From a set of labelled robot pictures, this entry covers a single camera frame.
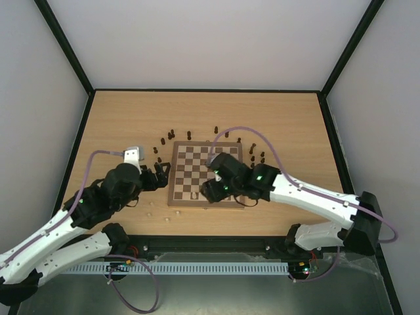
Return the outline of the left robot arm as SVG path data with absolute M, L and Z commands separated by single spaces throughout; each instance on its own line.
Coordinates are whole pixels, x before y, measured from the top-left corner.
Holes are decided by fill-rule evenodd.
M 82 241 L 71 240 L 138 201 L 141 192 L 166 187 L 170 168 L 170 163 L 155 163 L 153 169 L 121 163 L 104 178 L 76 192 L 27 242 L 1 255 L 1 304 L 12 306 L 25 301 L 75 265 L 124 253 L 129 237 L 118 223 L 108 223 Z

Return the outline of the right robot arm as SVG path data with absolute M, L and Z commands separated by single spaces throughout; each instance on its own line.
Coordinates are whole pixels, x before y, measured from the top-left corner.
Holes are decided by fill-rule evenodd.
M 344 247 L 372 256 L 379 243 L 381 209 L 374 194 L 343 194 L 307 184 L 279 168 L 260 163 L 254 167 L 221 153 L 206 163 L 215 177 L 204 182 L 200 193 L 209 203 L 245 196 L 292 205 L 326 219 L 320 224 L 294 224 L 287 233 L 287 252 L 300 257 L 319 247 Z

